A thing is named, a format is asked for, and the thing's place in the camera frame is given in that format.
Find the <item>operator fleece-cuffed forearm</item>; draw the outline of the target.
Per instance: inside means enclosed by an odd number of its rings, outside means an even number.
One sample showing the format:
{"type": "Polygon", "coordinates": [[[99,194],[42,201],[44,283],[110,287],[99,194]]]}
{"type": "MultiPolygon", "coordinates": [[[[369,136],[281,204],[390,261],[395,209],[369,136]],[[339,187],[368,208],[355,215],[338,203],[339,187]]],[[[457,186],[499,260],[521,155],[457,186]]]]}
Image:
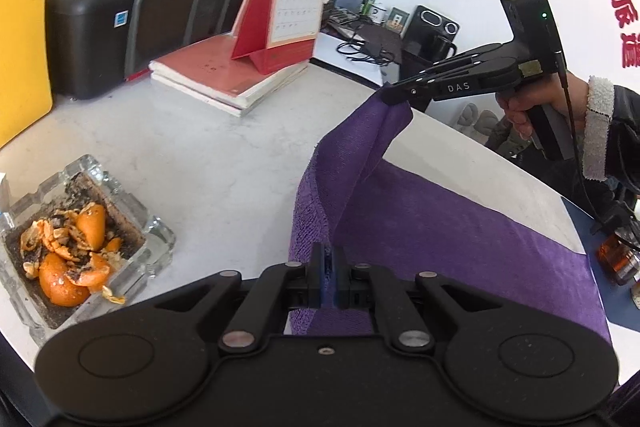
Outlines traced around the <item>operator fleece-cuffed forearm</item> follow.
{"type": "Polygon", "coordinates": [[[596,76],[588,82],[582,174],[639,194],[639,95],[596,76]]]}

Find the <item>operator right hand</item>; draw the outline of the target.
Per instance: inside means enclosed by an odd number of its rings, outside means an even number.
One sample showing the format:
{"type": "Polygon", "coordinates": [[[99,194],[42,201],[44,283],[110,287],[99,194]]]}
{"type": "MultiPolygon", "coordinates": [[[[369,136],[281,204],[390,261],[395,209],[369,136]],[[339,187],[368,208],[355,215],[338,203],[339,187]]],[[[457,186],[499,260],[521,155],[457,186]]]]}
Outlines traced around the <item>operator right hand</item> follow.
{"type": "MultiPolygon", "coordinates": [[[[589,86],[588,83],[574,76],[571,72],[566,74],[566,80],[575,127],[577,131],[582,131],[585,128],[589,86]]],[[[541,78],[541,80],[528,84],[514,93],[498,93],[496,100],[506,114],[506,119],[510,121],[523,140],[530,139],[534,134],[535,126],[530,122],[527,111],[535,106],[550,105],[565,119],[570,117],[558,74],[541,78]]]]}

